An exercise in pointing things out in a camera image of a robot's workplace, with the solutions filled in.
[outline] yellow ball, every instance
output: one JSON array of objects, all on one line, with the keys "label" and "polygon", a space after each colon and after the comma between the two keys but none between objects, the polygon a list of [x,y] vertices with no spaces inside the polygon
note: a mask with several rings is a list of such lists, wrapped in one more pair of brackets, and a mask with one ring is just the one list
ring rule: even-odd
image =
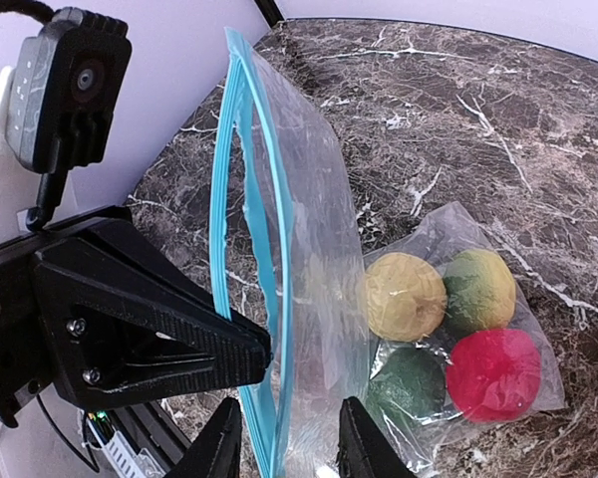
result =
[{"label": "yellow ball", "polygon": [[370,330],[382,339],[415,342],[443,321],[448,296],[439,273],[423,259],[386,254],[366,272]]}]

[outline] blue zipper seal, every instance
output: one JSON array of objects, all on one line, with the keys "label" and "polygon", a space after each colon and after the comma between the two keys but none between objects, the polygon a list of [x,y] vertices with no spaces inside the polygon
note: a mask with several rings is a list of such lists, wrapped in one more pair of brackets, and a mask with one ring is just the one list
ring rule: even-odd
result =
[{"label": "blue zipper seal", "polygon": [[[265,88],[252,62],[252,48],[236,31],[227,29],[230,66],[221,103],[210,193],[210,279],[215,311],[230,320],[226,279],[226,201],[233,126],[241,137],[246,169],[244,214],[252,238],[258,266],[258,281],[263,291],[268,330],[275,353],[280,345],[279,404],[272,395],[270,367],[264,380],[239,388],[246,423],[255,457],[263,478],[283,475],[283,459],[288,447],[290,412],[294,386],[292,329],[291,242],[293,227],[292,199],[283,166],[277,133]],[[266,144],[275,193],[282,267],[281,338],[279,307],[270,240],[261,191],[255,175],[252,117],[258,113]]]}]

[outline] camera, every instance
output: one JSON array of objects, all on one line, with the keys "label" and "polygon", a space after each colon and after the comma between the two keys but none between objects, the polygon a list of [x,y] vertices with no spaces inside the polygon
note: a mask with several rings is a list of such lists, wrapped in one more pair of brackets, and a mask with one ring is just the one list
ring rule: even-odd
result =
[{"label": "camera", "polygon": [[44,174],[102,161],[131,57],[127,30],[68,7],[24,41],[6,132],[24,167]]}]

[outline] white wall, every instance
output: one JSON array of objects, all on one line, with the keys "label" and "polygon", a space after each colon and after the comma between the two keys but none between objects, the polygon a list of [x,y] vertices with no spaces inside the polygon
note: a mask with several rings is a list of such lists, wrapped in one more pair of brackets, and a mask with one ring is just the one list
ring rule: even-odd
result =
[{"label": "white wall", "polygon": [[528,40],[598,60],[598,0],[277,0],[286,18],[409,20]]},{"label": "white wall", "polygon": [[[102,164],[73,173],[82,209],[122,202],[179,126],[225,75],[223,28],[255,42],[268,27],[253,0],[47,0],[129,24],[133,55]],[[0,70],[40,25],[0,15]]]}]

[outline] marble surface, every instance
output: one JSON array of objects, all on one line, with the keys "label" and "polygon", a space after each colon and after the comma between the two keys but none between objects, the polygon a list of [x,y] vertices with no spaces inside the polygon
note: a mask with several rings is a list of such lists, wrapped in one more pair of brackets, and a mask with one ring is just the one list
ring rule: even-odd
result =
[{"label": "marble surface", "polygon": [[[598,64],[469,31],[358,20],[288,22],[257,51],[335,129],[366,252],[458,200],[509,264],[553,344],[567,408],[443,447],[438,476],[594,477]],[[139,228],[204,287],[221,94],[219,86],[129,199]],[[237,158],[229,184],[231,299],[261,323],[241,178]],[[194,436],[226,393],[168,405]],[[241,476],[255,470],[246,441]]]}]

